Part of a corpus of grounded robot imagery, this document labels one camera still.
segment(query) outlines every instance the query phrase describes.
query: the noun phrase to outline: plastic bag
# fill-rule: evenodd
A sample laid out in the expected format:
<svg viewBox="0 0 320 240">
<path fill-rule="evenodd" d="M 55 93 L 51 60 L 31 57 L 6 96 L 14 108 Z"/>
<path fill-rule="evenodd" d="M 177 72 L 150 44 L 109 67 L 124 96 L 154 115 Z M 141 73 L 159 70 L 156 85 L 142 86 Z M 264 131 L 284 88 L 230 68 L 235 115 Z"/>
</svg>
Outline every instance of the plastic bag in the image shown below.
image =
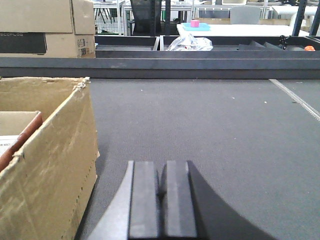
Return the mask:
<svg viewBox="0 0 320 240">
<path fill-rule="evenodd" d="M 211 51 L 211 40 L 205 37 L 194 37 L 190 33 L 177 37 L 167 51 Z"/>
</svg>

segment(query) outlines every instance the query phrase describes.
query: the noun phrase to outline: orange object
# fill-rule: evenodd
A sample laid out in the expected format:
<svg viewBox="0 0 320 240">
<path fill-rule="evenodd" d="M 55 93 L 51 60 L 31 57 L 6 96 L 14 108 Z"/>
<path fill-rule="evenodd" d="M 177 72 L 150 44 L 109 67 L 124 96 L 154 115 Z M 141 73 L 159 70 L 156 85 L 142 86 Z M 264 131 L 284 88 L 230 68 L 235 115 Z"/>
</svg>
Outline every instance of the orange object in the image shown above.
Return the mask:
<svg viewBox="0 0 320 240">
<path fill-rule="evenodd" d="M 305 51 L 309 51 L 309 52 L 314 52 L 315 51 L 315 48 L 313 47 L 313 46 L 306 46 L 305 48 L 304 48 L 304 50 Z"/>
</svg>

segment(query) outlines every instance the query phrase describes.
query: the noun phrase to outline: pink cube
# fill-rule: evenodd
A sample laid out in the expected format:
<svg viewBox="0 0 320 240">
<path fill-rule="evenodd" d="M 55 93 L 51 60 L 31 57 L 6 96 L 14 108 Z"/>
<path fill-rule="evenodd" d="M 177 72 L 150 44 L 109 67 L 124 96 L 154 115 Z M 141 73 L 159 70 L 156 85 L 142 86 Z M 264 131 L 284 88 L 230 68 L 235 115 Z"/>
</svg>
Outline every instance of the pink cube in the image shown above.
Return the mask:
<svg viewBox="0 0 320 240">
<path fill-rule="evenodd" d="M 200 23 L 199 20 L 191 20 L 190 26 L 191 26 L 192 28 L 198 28 L 198 27 L 199 27 L 199 23 Z"/>
</svg>

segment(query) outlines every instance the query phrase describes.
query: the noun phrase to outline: gray table surface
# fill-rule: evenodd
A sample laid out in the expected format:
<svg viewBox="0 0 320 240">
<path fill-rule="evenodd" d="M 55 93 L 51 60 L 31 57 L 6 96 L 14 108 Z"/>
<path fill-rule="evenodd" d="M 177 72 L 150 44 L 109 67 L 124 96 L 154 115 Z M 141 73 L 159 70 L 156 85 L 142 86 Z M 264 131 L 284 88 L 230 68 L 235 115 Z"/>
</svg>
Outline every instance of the gray table surface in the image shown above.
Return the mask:
<svg viewBox="0 0 320 240">
<path fill-rule="evenodd" d="M 320 111 L 320 81 L 281 81 Z M 320 122 L 269 80 L 92 79 L 98 179 L 77 240 L 107 209 L 127 162 L 193 161 L 251 223 L 320 238 Z"/>
</svg>

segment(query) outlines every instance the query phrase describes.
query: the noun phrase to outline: black post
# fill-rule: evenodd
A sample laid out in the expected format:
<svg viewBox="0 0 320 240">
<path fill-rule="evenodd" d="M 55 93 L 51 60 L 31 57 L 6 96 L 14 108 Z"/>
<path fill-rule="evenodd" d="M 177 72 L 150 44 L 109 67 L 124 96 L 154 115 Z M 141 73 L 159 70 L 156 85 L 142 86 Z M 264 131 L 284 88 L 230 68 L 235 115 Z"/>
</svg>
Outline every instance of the black post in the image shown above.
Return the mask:
<svg viewBox="0 0 320 240">
<path fill-rule="evenodd" d="M 166 36 L 170 35 L 170 18 L 171 18 L 171 0 L 165 0 L 164 33 Z"/>
<path fill-rule="evenodd" d="M 159 0 L 150 0 L 150 14 L 151 14 L 151 21 L 150 21 L 150 36 L 156 36 L 156 1 Z"/>
<path fill-rule="evenodd" d="M 304 16 L 305 16 L 307 2 L 308 0 L 300 0 L 299 2 L 299 8 L 296 14 L 292 36 L 299 36 L 302 20 L 304 19 Z"/>
<path fill-rule="evenodd" d="M 319 29 L 319 22 L 320 22 L 320 1 L 318 3 L 318 8 L 316 9 L 313 23 L 310 29 L 310 36 L 315 36 L 317 35 L 318 29 Z"/>
</svg>

